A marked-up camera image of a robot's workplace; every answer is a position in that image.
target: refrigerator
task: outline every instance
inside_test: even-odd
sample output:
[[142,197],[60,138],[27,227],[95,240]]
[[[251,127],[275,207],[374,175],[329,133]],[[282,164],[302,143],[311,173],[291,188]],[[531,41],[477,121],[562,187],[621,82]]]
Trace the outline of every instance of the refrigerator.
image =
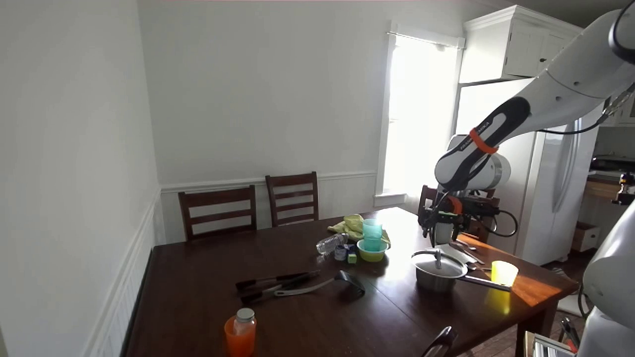
[[[458,104],[456,134],[468,134],[491,111],[515,96],[533,78],[463,87]],[[550,128],[572,131],[592,125],[602,105],[568,125]],[[519,222],[510,238],[489,234],[488,244],[542,265],[564,261],[571,248],[584,186],[589,174],[598,129],[578,135],[525,133],[502,143],[498,153],[511,165],[509,181],[495,189],[500,208]],[[513,220],[497,217],[497,231],[514,229]]]

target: window frame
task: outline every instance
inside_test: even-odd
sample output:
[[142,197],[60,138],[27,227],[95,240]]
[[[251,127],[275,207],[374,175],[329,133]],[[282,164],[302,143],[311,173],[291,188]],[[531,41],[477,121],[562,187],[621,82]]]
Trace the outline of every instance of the window frame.
[[452,109],[452,123],[450,127],[450,135],[456,131],[457,125],[457,109],[458,109],[458,79],[461,70],[461,63],[463,59],[463,52],[465,50],[465,38],[454,37],[444,34],[438,34],[424,29],[417,29],[413,27],[407,27],[399,25],[396,22],[391,22],[391,30],[387,33],[388,46],[386,54],[386,70],[384,79],[384,102],[382,107],[382,125],[379,138],[379,159],[377,166],[377,179],[375,181],[375,195],[374,206],[394,206],[406,203],[407,194],[405,192],[384,192],[384,176],[386,166],[386,150],[388,146],[388,128],[390,125],[389,106],[391,98],[391,67],[392,67],[392,52],[396,48],[397,36],[412,37],[424,42],[437,43],[445,46],[457,47],[457,63],[455,66],[453,82],[453,96],[454,104]]

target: yellow towel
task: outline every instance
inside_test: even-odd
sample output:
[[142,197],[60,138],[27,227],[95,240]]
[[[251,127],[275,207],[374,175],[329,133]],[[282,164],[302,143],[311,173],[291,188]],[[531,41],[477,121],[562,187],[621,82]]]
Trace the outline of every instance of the yellow towel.
[[[357,214],[344,216],[343,221],[334,226],[330,226],[328,230],[335,233],[346,233],[350,239],[358,241],[364,238],[362,233],[363,221],[364,217]],[[382,230],[382,239],[390,241],[385,229]]]

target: window sill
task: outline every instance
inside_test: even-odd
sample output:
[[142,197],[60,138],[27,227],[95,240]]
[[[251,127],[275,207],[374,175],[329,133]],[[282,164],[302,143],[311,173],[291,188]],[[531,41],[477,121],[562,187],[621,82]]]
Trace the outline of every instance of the window sill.
[[406,203],[406,194],[405,193],[396,193],[396,192],[388,192],[382,194],[375,195],[375,207],[381,206],[394,206],[394,205],[402,205]]

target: bright window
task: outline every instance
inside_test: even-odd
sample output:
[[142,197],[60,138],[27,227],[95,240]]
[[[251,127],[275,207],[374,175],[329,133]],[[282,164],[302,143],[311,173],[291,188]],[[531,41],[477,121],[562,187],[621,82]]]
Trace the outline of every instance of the bright window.
[[437,186],[434,165],[448,148],[460,50],[402,36],[394,44],[387,134],[382,133],[387,135],[383,187],[378,193],[418,197],[422,185]]

